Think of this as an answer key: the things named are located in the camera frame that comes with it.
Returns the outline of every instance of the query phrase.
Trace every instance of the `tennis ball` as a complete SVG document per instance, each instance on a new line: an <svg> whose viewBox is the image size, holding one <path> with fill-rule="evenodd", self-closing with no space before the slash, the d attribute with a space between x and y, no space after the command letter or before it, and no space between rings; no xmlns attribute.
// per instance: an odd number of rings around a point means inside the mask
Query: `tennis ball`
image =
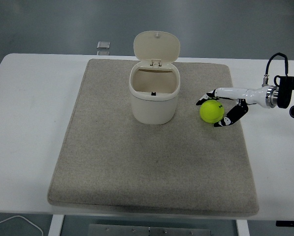
<svg viewBox="0 0 294 236"><path fill-rule="evenodd" d="M216 123L221 121L225 109L220 102L216 100L205 101L200 107L200 117L207 123Z"/></svg>

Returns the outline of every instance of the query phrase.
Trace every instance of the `mat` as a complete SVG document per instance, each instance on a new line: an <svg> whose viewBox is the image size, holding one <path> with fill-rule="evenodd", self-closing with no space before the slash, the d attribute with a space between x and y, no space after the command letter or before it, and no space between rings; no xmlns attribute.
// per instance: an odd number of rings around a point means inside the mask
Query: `mat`
<svg viewBox="0 0 294 236"><path fill-rule="evenodd" d="M178 107L164 125L132 115L129 77L137 61L88 62L49 187L57 206L113 212L246 216L259 207L240 122L213 127L195 104L232 87L221 64L174 65ZM235 102L222 100L225 111Z"/></svg>

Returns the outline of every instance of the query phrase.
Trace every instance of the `trash can lid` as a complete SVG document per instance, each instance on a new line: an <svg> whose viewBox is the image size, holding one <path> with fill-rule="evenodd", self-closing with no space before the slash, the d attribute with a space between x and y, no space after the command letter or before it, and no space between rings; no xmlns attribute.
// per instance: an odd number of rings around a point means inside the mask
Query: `trash can lid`
<svg viewBox="0 0 294 236"><path fill-rule="evenodd" d="M133 51L141 61L156 59L161 63L171 63L180 55L180 41L171 33L145 31L136 36Z"/></svg>

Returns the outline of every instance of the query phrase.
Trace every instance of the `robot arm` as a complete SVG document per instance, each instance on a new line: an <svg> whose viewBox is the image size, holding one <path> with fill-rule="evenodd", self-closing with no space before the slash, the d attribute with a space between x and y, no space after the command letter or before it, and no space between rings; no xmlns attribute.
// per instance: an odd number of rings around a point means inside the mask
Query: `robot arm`
<svg viewBox="0 0 294 236"><path fill-rule="evenodd" d="M260 89L244 89L244 88L217 88L206 93L196 105L202 105L208 100L230 99L237 101L237 105L233 107L226 117L220 122L214 124L215 127L227 126L236 123L248 112L248 105L259 104L265 108L275 107L274 94L277 87L265 86Z"/></svg>
<svg viewBox="0 0 294 236"><path fill-rule="evenodd" d="M268 85L268 69L269 64L275 56L283 56L285 58L286 76L276 76L274 83L276 86ZM230 99L237 102L228 114L220 121L214 124L215 127L232 125L241 119L248 112L248 105L259 104L264 108L287 108L290 104L292 91L294 90L294 77L288 76L288 59L282 53L273 55L266 67L262 88L244 89L244 88L217 88L206 93L200 98L196 105L202 105L208 100ZM294 106L290 108L290 116L294 118Z"/></svg>

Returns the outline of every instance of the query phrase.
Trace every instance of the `trash can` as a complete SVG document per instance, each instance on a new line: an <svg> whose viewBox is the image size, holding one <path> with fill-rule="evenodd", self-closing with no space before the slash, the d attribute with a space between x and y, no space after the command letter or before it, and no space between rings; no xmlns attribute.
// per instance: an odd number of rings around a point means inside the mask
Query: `trash can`
<svg viewBox="0 0 294 236"><path fill-rule="evenodd" d="M180 73L172 64L180 54L180 42L167 32L146 31L137 35L133 49L140 62L129 80L132 113L144 124L167 123L180 91Z"/></svg>

